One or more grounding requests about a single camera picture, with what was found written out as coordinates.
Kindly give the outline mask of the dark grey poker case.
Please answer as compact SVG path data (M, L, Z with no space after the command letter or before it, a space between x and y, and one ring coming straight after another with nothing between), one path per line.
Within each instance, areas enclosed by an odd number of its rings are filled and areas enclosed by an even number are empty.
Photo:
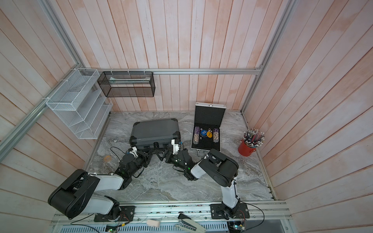
M138 151L171 148L173 152L172 139L181 140L179 124L177 119L168 118L134 123L129 142Z

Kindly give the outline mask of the silver aluminium poker case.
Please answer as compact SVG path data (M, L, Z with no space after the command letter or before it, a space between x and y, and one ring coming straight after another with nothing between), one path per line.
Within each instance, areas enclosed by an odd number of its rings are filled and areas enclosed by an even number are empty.
M226 111L226 106L222 104L213 104L213 103L196 103L195 104L195 115L194 115L194 125L193 125L193 133L195 126L200 127L201 130L207 130L208 132L213 133L214 128L218 128L220 131L221 123ZM215 149L220 151L221 149L221 139L219 143L213 142L213 137L202 137L200 135L200 140L198 145L194 145L193 141L193 134L191 140L191 148L196 149L198 151L210 151L211 149Z

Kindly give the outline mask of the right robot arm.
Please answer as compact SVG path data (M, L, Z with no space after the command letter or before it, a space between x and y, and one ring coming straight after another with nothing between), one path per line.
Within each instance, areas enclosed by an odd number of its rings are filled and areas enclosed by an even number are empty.
M212 218L229 220L237 214L240 207L240 198L236 190L239 165L234 159L216 149L211 149L197 163L193 161L187 149L178 152L164 150L158 158L160 161L179 168L178 171L183 173L189 181L196 181L207 174L220 185L222 202L212 206Z

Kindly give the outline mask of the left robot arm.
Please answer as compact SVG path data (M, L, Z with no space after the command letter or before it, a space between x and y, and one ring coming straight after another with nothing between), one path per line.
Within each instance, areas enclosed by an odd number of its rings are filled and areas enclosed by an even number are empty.
M113 174L88 173L76 170L48 198L48 204L73 219L80 214L97 214L108 221L117 221L121 207L112 197L97 197L104 190L124 190L132 181L135 173L146 168L153 152L151 150L132 150L122 158Z

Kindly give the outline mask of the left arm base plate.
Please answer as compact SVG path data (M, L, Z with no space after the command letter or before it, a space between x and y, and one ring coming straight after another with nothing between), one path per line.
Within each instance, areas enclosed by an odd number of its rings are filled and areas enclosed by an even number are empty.
M116 206L106 215L96 214L94 222L131 222L134 218L135 206Z

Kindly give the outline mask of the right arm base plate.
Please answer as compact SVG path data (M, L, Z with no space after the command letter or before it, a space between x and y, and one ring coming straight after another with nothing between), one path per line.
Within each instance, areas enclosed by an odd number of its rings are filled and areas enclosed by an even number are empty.
M247 205L244 203L237 203L237 205L231 209L223 203L219 204L211 204L211 218L212 219L226 219L229 220L231 218L241 218L241 219L248 219L250 218L250 214L247 208Z

